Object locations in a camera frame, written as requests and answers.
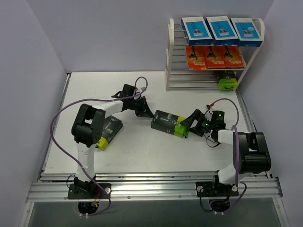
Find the blue box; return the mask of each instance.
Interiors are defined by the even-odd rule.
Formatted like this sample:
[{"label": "blue box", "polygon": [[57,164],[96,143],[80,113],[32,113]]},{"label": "blue box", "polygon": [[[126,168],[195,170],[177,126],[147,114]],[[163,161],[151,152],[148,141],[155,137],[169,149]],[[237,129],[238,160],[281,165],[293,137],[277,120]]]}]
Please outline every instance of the blue box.
[{"label": "blue box", "polygon": [[206,24],[214,37],[214,45],[231,46],[239,42],[227,16],[207,17]]},{"label": "blue box", "polygon": [[261,38],[251,18],[231,18],[231,22],[239,37],[238,46],[261,46]]},{"label": "blue box", "polygon": [[210,45],[213,38],[207,29],[203,17],[183,17],[181,24],[188,45]]}]

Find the wall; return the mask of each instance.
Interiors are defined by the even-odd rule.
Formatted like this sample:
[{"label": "wall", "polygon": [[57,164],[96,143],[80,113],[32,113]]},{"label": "wall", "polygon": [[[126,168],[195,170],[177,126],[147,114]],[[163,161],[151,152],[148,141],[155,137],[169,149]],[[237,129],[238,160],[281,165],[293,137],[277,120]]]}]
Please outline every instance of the wall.
[{"label": "wall", "polygon": [[0,222],[19,223],[66,73],[25,0],[0,1]]},{"label": "wall", "polygon": [[265,43],[241,84],[254,123],[265,133],[292,227],[303,225],[302,8],[300,0],[275,0],[264,21]]},{"label": "wall", "polygon": [[27,0],[67,72],[164,70],[168,20],[264,18],[274,0]]}]

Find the black and green box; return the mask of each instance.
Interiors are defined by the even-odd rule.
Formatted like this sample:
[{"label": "black and green box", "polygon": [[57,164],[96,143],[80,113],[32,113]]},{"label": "black and green box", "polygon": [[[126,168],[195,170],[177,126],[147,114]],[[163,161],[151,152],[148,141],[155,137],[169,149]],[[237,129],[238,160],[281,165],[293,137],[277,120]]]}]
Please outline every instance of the black and green box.
[{"label": "black and green box", "polygon": [[185,120],[185,117],[180,117],[160,110],[156,110],[155,117],[151,121],[151,128],[175,136],[184,136],[187,138],[188,127],[180,124],[180,122],[183,120]]},{"label": "black and green box", "polygon": [[104,120],[102,137],[96,144],[96,148],[105,150],[122,127],[123,123],[121,120],[114,116],[107,117]]}]

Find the white table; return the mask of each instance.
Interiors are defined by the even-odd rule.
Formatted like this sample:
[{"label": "white table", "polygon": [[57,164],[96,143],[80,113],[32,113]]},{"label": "white table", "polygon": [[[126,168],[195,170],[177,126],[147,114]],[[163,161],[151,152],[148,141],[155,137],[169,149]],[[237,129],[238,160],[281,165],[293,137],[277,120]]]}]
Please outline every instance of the white table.
[{"label": "white table", "polygon": [[[240,112],[238,131],[247,131],[237,96],[234,92],[216,90],[187,90],[165,92],[164,72],[86,72],[72,73],[63,106],[84,98],[108,99],[122,90],[125,83],[133,85],[136,78],[144,76],[149,84],[144,93],[152,112],[157,109],[188,117],[195,109],[205,111],[205,106],[219,98],[233,100]],[[75,157],[77,148],[71,127],[81,104],[61,113],[55,138]],[[225,111],[226,127],[236,121],[236,110],[228,101],[220,101],[215,110]],[[95,152],[96,173],[152,173],[215,171],[232,161],[232,147],[221,144],[216,148],[207,146],[205,138],[192,133],[187,139],[152,129],[150,118],[137,118],[134,111],[115,114],[123,121],[123,128],[105,151]],[[77,164],[51,143],[45,175],[73,174]]]}]

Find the white shelf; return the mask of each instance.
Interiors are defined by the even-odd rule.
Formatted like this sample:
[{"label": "white shelf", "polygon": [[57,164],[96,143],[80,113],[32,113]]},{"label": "white shelf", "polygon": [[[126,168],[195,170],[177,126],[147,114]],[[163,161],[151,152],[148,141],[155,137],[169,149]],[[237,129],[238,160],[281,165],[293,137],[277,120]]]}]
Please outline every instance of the white shelf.
[{"label": "white shelf", "polygon": [[[261,19],[255,18],[253,22],[259,23],[259,33],[264,39],[265,27]],[[236,78],[238,85],[241,83],[244,75],[250,67],[252,61],[255,59],[260,47],[254,47],[254,52],[251,55],[248,63],[246,64],[245,59],[242,55],[241,48],[239,47],[239,53],[244,62],[243,68],[224,68],[224,69],[206,69],[206,70],[188,70],[185,47],[188,46],[184,30],[181,24],[174,24],[173,19],[169,19],[169,32],[166,47],[166,91],[176,89],[218,89],[218,84],[214,71],[219,70],[232,70],[236,71]]]}]

